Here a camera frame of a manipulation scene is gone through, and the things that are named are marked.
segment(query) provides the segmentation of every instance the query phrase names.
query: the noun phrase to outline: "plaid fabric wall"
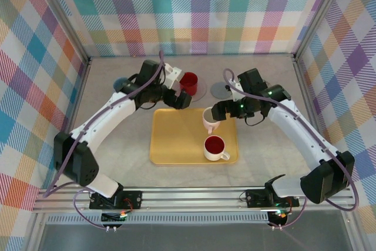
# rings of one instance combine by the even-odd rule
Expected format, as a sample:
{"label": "plaid fabric wall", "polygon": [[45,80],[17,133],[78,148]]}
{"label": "plaid fabric wall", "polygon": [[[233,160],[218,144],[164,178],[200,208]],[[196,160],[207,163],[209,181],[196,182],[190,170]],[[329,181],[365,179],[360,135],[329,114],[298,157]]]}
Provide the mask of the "plaid fabric wall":
{"label": "plaid fabric wall", "polygon": [[301,61],[325,137],[355,156],[376,248],[376,0],[335,0]]}
{"label": "plaid fabric wall", "polygon": [[291,53],[321,0],[60,1],[89,54],[118,56]]}
{"label": "plaid fabric wall", "polygon": [[45,0],[0,0],[0,250],[19,250],[52,177],[82,60]]}
{"label": "plaid fabric wall", "polygon": [[312,6],[311,8],[311,12],[309,13],[308,17],[306,18],[305,22],[304,22],[304,25],[299,33],[299,36],[298,36],[298,39],[296,40],[295,42],[295,45],[293,47],[293,50],[292,50],[292,53],[295,54],[301,44],[301,41],[304,39],[306,33],[307,33],[307,30],[308,28],[310,27],[311,23],[312,23],[312,20],[314,18],[314,15],[316,14],[316,12],[318,11],[321,3],[322,3],[323,0],[316,0],[314,5]]}

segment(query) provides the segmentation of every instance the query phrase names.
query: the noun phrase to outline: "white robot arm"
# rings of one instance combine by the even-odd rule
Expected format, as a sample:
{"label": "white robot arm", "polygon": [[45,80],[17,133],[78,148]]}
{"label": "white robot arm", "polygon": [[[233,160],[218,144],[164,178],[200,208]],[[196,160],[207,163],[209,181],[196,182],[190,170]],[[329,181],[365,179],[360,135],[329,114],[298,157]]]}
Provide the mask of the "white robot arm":
{"label": "white robot arm", "polygon": [[166,63],[164,64],[161,78],[162,72],[144,90],[135,96],[125,99],[132,91],[144,85],[155,74],[157,67],[158,63],[156,62],[144,61],[139,74],[135,74],[129,79],[119,79],[114,84],[116,92],[90,119],[74,129],[70,134],[64,132],[57,134],[54,144],[54,160],[57,170],[60,169],[73,142],[79,139],[72,158],[63,171],[64,175],[81,186],[98,192],[104,198],[111,199],[116,192],[123,189],[122,185],[115,180],[99,173],[99,167],[94,155],[103,140],[122,120],[139,109],[143,103],[163,101],[175,109],[184,109],[190,105],[192,99],[185,91],[181,91],[179,96],[175,96],[175,91],[172,87],[174,82],[182,78],[183,72],[181,69],[171,67]]}
{"label": "white robot arm", "polygon": [[268,87],[257,69],[240,74],[238,79],[239,82],[234,78],[229,80],[228,90],[232,91],[233,99],[213,106],[214,119],[225,120],[226,113],[229,113],[232,118],[246,120],[261,112],[294,142],[311,170],[306,176],[288,178],[283,175],[267,182],[265,187],[271,199],[304,196],[319,204],[349,185],[344,169],[351,176],[354,166],[352,154],[348,151],[341,153],[327,142],[305,119],[282,86]]}

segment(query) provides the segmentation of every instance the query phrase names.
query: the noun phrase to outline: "red cup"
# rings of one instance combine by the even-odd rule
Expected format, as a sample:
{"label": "red cup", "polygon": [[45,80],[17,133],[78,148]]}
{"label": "red cup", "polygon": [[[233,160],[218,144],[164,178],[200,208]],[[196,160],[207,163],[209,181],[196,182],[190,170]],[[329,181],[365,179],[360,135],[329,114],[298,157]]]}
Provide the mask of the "red cup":
{"label": "red cup", "polygon": [[180,80],[180,90],[185,90],[190,96],[193,96],[197,92],[197,83],[199,79],[196,74],[186,72]]}
{"label": "red cup", "polygon": [[222,153],[224,151],[224,141],[219,136],[209,136],[205,141],[205,148],[211,154]]}

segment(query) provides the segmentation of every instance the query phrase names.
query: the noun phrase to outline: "gray table surface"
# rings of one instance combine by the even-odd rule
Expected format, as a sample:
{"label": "gray table surface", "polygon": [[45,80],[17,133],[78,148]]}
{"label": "gray table surface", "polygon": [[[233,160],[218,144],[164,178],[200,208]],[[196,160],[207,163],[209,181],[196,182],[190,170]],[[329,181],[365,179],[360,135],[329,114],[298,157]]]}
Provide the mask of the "gray table surface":
{"label": "gray table surface", "polygon": [[[140,70],[143,60],[157,58],[95,58],[79,106],[75,127],[89,119],[112,95],[113,82]],[[205,96],[192,108],[206,108],[219,101],[210,93],[222,81],[224,68],[240,74],[257,68],[272,85],[282,85],[307,117],[296,74],[288,55],[174,56],[165,62],[194,72],[207,84]],[[166,108],[160,102],[152,110],[139,109],[103,141],[95,156],[100,171],[124,186],[254,186],[285,173],[300,175],[308,167],[292,141],[269,119],[249,127],[237,119],[239,160],[233,165],[156,166],[149,160],[153,113]],[[61,177],[59,183],[67,180]]]}

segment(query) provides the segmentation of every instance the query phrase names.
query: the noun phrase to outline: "purple cable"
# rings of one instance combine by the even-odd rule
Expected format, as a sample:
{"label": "purple cable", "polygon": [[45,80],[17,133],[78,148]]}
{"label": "purple cable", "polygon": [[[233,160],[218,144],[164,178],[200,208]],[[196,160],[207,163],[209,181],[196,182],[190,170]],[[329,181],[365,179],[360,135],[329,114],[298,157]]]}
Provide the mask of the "purple cable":
{"label": "purple cable", "polygon": [[[53,187],[55,185],[55,183],[58,181],[59,177],[63,174],[64,172],[64,169],[66,167],[66,165],[68,164],[68,161],[69,159],[71,158],[72,154],[73,154],[73,151],[75,150],[76,148],[76,145],[77,143],[81,140],[82,136],[85,134],[85,132],[90,128],[90,126],[100,117],[102,116],[105,112],[107,112],[109,109],[112,109],[113,107],[115,107],[117,104],[119,103],[122,103],[124,102],[125,100],[128,100],[128,98],[130,96],[133,96],[137,93],[139,93],[140,91],[142,91],[145,87],[147,87],[148,85],[150,85],[154,80],[155,78],[158,76],[158,74],[160,73],[160,71],[162,70],[162,68],[164,67],[165,65],[165,61],[164,61],[164,54],[163,54],[163,51],[159,51],[159,58],[160,58],[160,63],[159,63],[159,66],[158,66],[158,69],[157,71],[155,72],[155,74],[151,77],[151,79],[149,79],[144,85],[142,85],[141,87],[137,88],[135,91],[131,92],[130,94],[127,94],[126,96],[118,99],[117,101],[114,101],[113,103],[110,104],[110,106],[107,106],[105,108],[103,108],[100,112],[98,112],[92,119],[90,119],[90,121],[83,127],[82,131],[79,133],[78,137],[76,138],[76,140],[74,141],[72,147],[70,147],[70,150],[68,151],[68,154],[65,156],[65,159],[64,159],[64,162],[63,164],[61,165],[58,173],[55,175],[53,181],[51,182],[51,184],[48,186],[46,192],[43,194],[43,198],[47,198],[48,196],[50,196],[53,192],[57,191],[58,189],[55,189],[53,190]],[[67,186],[68,184],[72,184],[71,182],[67,182],[67,183],[64,183],[63,185],[61,185],[59,187],[60,188],[63,188],[64,186]]]}
{"label": "purple cable", "polygon": [[301,215],[303,214],[304,210],[306,209],[306,207],[307,207],[307,202],[308,202],[308,200],[307,200],[307,198],[305,198],[305,199],[304,199],[303,207],[301,208],[301,210],[300,210],[300,212],[299,212],[299,215],[298,215],[298,216],[296,217],[296,219],[294,219],[291,223],[288,223],[288,224],[286,224],[286,225],[284,225],[284,226],[277,226],[275,223],[270,223],[270,224],[271,224],[272,226],[275,226],[275,227],[278,227],[278,228],[281,228],[281,229],[282,229],[282,227],[285,228],[285,227],[289,227],[289,226],[295,224],[295,222],[299,220],[299,218],[300,218]]}
{"label": "purple cable", "polygon": [[[235,90],[236,92],[240,93],[240,94],[243,94],[249,98],[253,98],[253,99],[258,99],[258,100],[262,100],[262,101],[267,101],[267,102],[271,102],[273,104],[276,104],[278,105],[279,107],[285,109],[288,113],[290,113],[294,118],[296,118],[303,126],[304,128],[310,133],[310,135],[317,141],[317,143],[321,146],[321,148],[325,149],[326,146],[325,144],[322,142],[322,140],[312,131],[312,129],[294,112],[292,111],[290,108],[288,108],[287,106],[283,105],[282,103],[278,102],[278,101],[275,101],[274,99],[271,99],[271,98],[267,98],[267,97],[263,97],[263,96],[257,96],[257,95],[252,95],[252,94],[249,94],[249,93],[246,93],[244,91],[241,91],[237,88],[235,88],[232,84],[230,84],[229,82],[229,79],[227,78],[226,76],[226,72],[230,72],[231,73],[231,80],[233,81],[235,79],[235,74],[234,72],[231,70],[231,69],[228,69],[226,68],[225,70],[223,70],[223,78],[224,80],[226,81],[226,84],[233,90]],[[327,199],[326,201],[331,204],[332,206],[336,207],[337,209],[339,210],[342,210],[342,211],[345,211],[345,212],[352,212],[354,210],[356,210],[356,208],[359,206],[359,194],[358,194],[358,190],[355,186],[355,183],[353,181],[353,179],[351,178],[351,175],[349,174],[349,172],[346,170],[346,168],[344,167],[344,165],[342,165],[342,163],[337,159],[336,156],[334,156],[329,150],[327,151],[329,157],[331,159],[333,159],[333,161],[338,165],[338,167],[340,167],[340,169],[343,171],[343,173],[345,174],[346,178],[348,179],[349,183],[350,183],[350,186],[352,188],[352,191],[354,192],[354,198],[355,198],[355,203],[354,203],[354,206],[351,207],[351,208],[344,208],[344,207],[341,207],[335,203],[333,203],[332,201],[330,201],[329,199]]]}
{"label": "purple cable", "polygon": [[91,190],[89,188],[84,188],[84,189],[81,189],[79,190],[74,196],[73,196],[73,207],[75,208],[76,212],[82,217],[82,219],[84,219],[85,221],[87,221],[88,223],[90,223],[92,226],[94,227],[97,227],[99,229],[104,229],[104,230],[107,230],[106,227],[104,226],[101,226],[97,223],[93,223],[91,220],[89,220],[87,217],[85,217],[81,212],[80,210],[77,208],[77,205],[76,205],[76,198],[77,196],[79,196],[81,193],[85,192],[85,191],[89,191],[89,192],[94,192],[94,190]]}

